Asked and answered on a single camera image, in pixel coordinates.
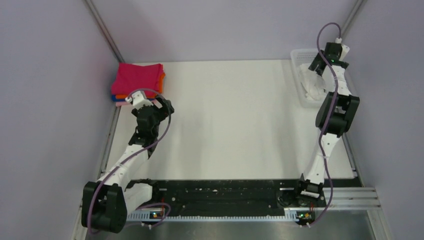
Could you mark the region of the white t shirt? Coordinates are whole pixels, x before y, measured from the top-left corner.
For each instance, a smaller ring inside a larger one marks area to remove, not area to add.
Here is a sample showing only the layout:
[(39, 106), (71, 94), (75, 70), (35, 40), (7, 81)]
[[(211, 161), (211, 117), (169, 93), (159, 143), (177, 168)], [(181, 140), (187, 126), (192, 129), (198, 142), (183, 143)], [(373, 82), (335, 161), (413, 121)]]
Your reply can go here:
[(305, 97), (309, 101), (324, 100), (328, 91), (324, 79), (315, 71), (309, 70), (307, 63), (297, 67), (300, 83), (305, 91)]

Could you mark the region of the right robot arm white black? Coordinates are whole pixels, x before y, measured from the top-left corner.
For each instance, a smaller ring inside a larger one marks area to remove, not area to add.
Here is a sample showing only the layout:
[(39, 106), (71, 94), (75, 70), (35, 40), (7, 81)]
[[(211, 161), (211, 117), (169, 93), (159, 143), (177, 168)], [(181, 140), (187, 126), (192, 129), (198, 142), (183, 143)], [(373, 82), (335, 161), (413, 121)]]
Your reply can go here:
[(313, 96), (310, 87), (316, 88), (315, 93), (321, 93), (322, 102), (315, 118), (319, 134), (313, 157), (296, 186), (277, 199), (283, 207), (317, 207), (325, 200), (325, 181), (333, 183), (329, 173), (332, 152), (349, 131), (360, 105), (360, 98), (351, 93), (345, 78), (349, 66), (345, 57), (349, 50), (338, 38), (326, 43), (324, 49), (318, 49), (311, 63), (299, 66), (306, 95)]

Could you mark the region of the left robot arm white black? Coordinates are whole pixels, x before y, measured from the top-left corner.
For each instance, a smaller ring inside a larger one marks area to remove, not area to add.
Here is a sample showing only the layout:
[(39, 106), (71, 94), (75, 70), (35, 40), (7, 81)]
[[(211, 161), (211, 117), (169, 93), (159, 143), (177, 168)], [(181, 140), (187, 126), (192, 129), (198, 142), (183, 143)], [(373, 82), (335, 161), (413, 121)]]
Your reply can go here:
[(128, 214), (144, 203), (154, 207), (160, 202), (159, 191), (148, 183), (136, 183), (132, 177), (152, 156), (162, 139), (159, 126), (175, 109), (170, 100), (160, 96), (156, 97), (160, 107), (143, 96), (128, 100), (137, 122), (128, 145), (107, 173), (83, 188), (81, 225), (89, 230), (119, 233)]

